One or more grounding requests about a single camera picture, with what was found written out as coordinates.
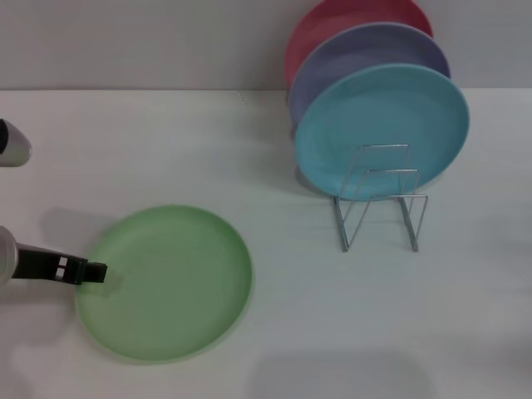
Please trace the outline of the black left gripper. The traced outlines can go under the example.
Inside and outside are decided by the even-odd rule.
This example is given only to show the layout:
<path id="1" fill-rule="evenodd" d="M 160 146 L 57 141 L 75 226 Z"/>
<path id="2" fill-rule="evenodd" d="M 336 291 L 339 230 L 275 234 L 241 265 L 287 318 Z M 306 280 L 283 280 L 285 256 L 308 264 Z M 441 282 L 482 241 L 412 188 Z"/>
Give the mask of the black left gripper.
<path id="1" fill-rule="evenodd" d="M 107 265 L 103 263 L 80 260 L 74 255 L 19 244 L 17 265 L 12 277 L 81 285 L 103 283 L 106 271 Z"/>

